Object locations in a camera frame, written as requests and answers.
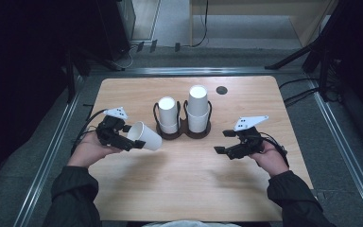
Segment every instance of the person's left hand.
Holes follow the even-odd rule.
[[[96,133],[88,132],[76,147],[67,165],[88,168],[98,160],[105,158],[108,154],[120,152],[122,152],[122,149],[101,145]]]

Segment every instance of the wooden table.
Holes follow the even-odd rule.
[[[336,4],[337,0],[211,0],[208,15],[287,15],[300,43],[306,46]],[[190,45],[194,15],[205,15],[205,10],[206,0],[190,0]]]
[[[106,79],[93,113],[122,106],[128,125],[143,121],[155,130],[155,102],[172,96],[182,104],[195,84],[208,89],[213,105],[210,133],[202,139],[183,134],[164,140],[157,151],[132,149],[91,166],[90,173],[99,181],[95,204],[102,220],[281,220],[280,208],[267,197],[268,174],[249,157],[230,160],[214,150],[214,146],[239,143],[222,132],[232,130],[240,116],[268,115],[269,120],[257,125],[257,130],[285,146],[291,169],[312,188],[273,77]],[[228,93],[219,95],[218,86],[226,87]],[[91,125],[96,126],[103,116]]]

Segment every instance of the person's right hand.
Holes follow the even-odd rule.
[[[274,177],[288,171],[288,166],[285,164],[285,160],[282,155],[270,142],[264,141],[262,146],[262,153],[253,153],[249,155],[249,157],[255,160],[270,177]]]

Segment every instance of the gray floor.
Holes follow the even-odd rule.
[[[172,0],[162,0],[161,3],[161,10],[165,9],[166,4],[170,7],[176,4],[175,2],[172,4]],[[272,33],[269,33],[267,37],[267,33],[261,31],[257,35],[251,34],[251,38],[258,37],[258,43],[246,49],[247,45],[242,47],[224,44],[210,47],[209,44],[217,44],[217,42],[213,36],[209,36],[209,44],[206,46],[182,48],[180,52],[175,52],[174,43],[187,42],[185,37],[177,38],[181,36],[175,35],[176,33],[183,35],[182,29],[184,28],[172,26],[176,28],[174,32],[164,32],[165,29],[159,26],[161,16],[160,11],[158,24],[153,33],[154,39],[157,39],[161,46],[169,47],[158,47],[154,52],[150,52],[148,46],[141,52],[136,52],[136,49],[131,50],[129,56],[125,56],[124,59],[117,62],[119,65],[128,66],[125,72],[110,72],[100,65],[92,64],[94,71],[88,78],[83,79],[78,87],[79,96],[77,102],[74,103],[75,109],[68,119],[56,150],[49,152],[52,148],[50,142],[61,122],[61,117],[70,108],[66,105],[66,91],[47,113],[33,137],[9,157],[0,172],[0,226],[11,226],[14,223],[15,226],[41,226],[50,204],[50,186],[60,173],[61,167],[65,165],[76,133],[90,113],[91,107],[84,104],[94,104],[99,85],[105,78],[205,77],[222,74],[223,76],[272,75],[279,84],[282,84],[293,79],[307,77],[300,68],[305,56],[278,71],[263,68],[264,65],[274,63],[300,48],[297,44],[293,44],[297,42],[297,39],[291,38],[294,40],[292,45],[281,41],[280,45],[270,48],[269,43],[278,44],[275,41],[278,38],[275,38]],[[280,29],[289,31],[291,28],[286,25]],[[229,71],[219,73],[219,68]],[[309,87],[308,82],[293,83],[282,88],[281,93],[283,98],[287,98],[307,90]],[[329,103],[327,106],[333,111],[337,123],[353,150],[355,159],[363,170],[361,136],[350,116],[339,103]],[[363,195],[358,191],[357,183],[331,133],[330,126],[317,102],[317,97],[310,96],[288,107],[287,111],[326,217],[337,226],[363,226]],[[41,182],[41,191],[33,191],[31,186],[36,185],[33,181],[46,160],[44,159],[46,154],[52,154],[52,163],[47,165],[49,168],[46,181]],[[29,206],[29,212],[24,212],[22,205],[25,203],[27,195],[34,195],[36,200]],[[26,216],[18,218],[19,214],[26,214]],[[124,221],[104,221],[104,226],[124,225]],[[272,226],[281,226],[281,223],[272,223]]]

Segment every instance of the black sleeve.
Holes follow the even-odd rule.
[[[268,198],[282,207],[285,227],[335,226],[323,215],[307,184],[292,171],[269,180]]]
[[[43,226],[101,226],[94,205],[98,181],[88,169],[65,166],[52,184],[52,205]]]

